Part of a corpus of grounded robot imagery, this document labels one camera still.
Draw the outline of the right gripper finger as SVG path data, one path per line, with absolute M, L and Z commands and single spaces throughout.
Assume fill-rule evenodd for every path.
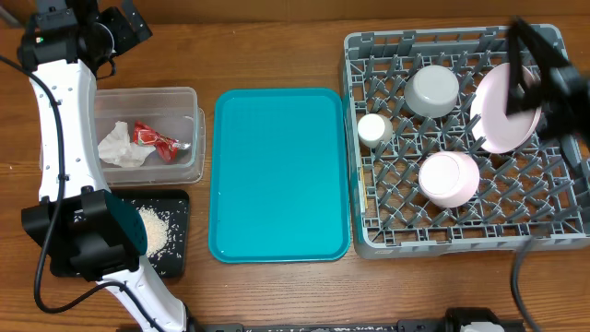
M 509 80 L 506 114 L 516 115 L 538 108 L 542 102 L 540 87 L 526 85 L 520 55 L 520 41 L 534 51 L 537 47 L 537 33 L 532 27 L 510 27 L 507 34 Z
M 515 18 L 511 23 L 511 27 L 532 26 L 521 18 Z M 572 88 L 574 86 L 574 67 L 562 53 L 558 52 L 536 30 L 535 32 L 537 33 L 536 49 L 531 51 L 525 47 L 538 66 L 541 86 L 543 88 Z

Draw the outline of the pink plate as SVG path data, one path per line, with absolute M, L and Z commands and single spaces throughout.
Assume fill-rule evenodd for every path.
M 481 147 L 489 153 L 502 154 L 520 147 L 535 131 L 541 107 L 506 115 L 510 64 L 495 66 L 480 81 L 470 106 L 470 119 L 479 120 L 472 128 L 473 137 L 485 138 Z

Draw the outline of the grey bowl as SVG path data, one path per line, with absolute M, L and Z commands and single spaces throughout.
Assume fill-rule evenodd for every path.
M 454 109 L 458 93 L 458 79 L 450 69 L 441 65 L 428 65 L 409 79 L 404 98 L 413 113 L 439 118 Z

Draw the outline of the pink bowl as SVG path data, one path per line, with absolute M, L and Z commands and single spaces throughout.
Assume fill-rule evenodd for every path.
M 478 190 L 479 169 L 463 152 L 441 151 L 430 155 L 419 167 L 419 188 L 440 208 L 464 205 Z

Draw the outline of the white napkin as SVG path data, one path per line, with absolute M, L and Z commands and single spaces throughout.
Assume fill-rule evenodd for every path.
M 122 167 L 134 168 L 144 164 L 154 152 L 154 146 L 139 146 L 131 141 L 126 122 L 116 122 L 114 129 L 98 145 L 102 161 Z

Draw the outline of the red snack wrapper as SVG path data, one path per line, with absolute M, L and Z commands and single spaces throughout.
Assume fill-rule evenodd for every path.
M 155 148 L 159 156 L 168 163 L 176 159 L 180 150 L 188 150 L 192 146 L 191 143 L 164 136 L 140 121 L 135 121 L 133 141 L 138 146 Z

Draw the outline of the cream cup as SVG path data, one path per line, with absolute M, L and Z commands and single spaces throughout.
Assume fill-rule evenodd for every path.
M 387 144 L 393 136 L 392 122 L 378 113 L 363 115 L 357 124 L 360 142 L 367 148 L 377 148 L 379 143 Z

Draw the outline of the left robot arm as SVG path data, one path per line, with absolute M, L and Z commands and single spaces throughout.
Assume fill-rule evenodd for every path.
M 79 276 L 107 290 L 144 331 L 195 331 L 197 322 L 149 263 L 138 211 L 103 175 L 94 119 L 97 72 L 151 36 L 135 5 L 40 1 L 13 66 L 33 87 L 39 109 L 39 202 L 21 212 L 41 248 L 36 267 Z

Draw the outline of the grey dish rack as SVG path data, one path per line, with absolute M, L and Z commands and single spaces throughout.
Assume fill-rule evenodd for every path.
M 343 43 L 341 84 L 348 150 L 352 226 L 367 259 L 515 250 L 530 235 L 535 247 L 569 250 L 589 243 L 589 161 L 574 137 L 489 153 L 476 140 L 470 106 L 483 77 L 508 61 L 506 28 L 356 32 Z M 428 65 L 458 79 L 454 109 L 438 119 L 409 110 L 403 90 Z M 393 136 L 365 147 L 357 124 L 378 113 Z M 441 151 L 469 155 L 480 171 L 477 192 L 462 206 L 442 208 L 419 188 L 419 166 Z

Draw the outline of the clear plastic bin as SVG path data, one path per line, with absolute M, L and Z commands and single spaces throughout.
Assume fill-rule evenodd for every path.
M 95 97 L 98 140 L 104 139 L 118 121 L 128 123 L 128 134 L 140 121 L 170 138 L 189 143 L 174 161 L 164 161 L 156 152 L 140 167 L 122 168 L 101 164 L 111 188 L 159 184 L 193 184 L 203 173 L 206 155 L 206 120 L 190 87 L 101 89 Z

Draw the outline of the teal plastic tray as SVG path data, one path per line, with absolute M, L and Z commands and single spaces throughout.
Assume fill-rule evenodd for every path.
M 334 261 L 350 246 L 340 97 L 233 89 L 215 106 L 208 247 L 220 262 Z

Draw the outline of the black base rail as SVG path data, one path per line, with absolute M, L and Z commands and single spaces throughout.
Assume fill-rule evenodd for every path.
M 475 322 L 472 327 L 455 327 L 448 319 L 409 319 L 393 324 L 244 326 L 241 324 L 205 325 L 206 332 L 443 332 L 443 331 L 525 331 L 519 321 L 499 324 Z

